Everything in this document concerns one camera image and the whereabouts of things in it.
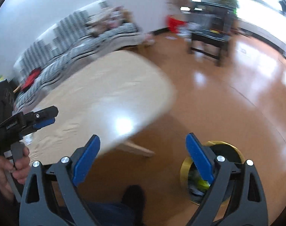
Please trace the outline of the person's left hand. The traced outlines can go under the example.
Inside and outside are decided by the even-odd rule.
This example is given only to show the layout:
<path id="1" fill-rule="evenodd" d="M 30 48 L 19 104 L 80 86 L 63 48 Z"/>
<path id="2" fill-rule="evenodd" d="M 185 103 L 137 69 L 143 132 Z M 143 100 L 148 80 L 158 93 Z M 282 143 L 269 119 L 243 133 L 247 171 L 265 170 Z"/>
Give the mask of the person's left hand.
<path id="1" fill-rule="evenodd" d="M 0 192 L 4 198 L 12 202 L 14 193 L 6 177 L 6 173 L 11 173 L 19 184 L 24 185 L 30 171 L 30 157 L 27 146 L 23 148 L 23 157 L 15 162 L 15 167 L 5 157 L 0 156 Z"/>

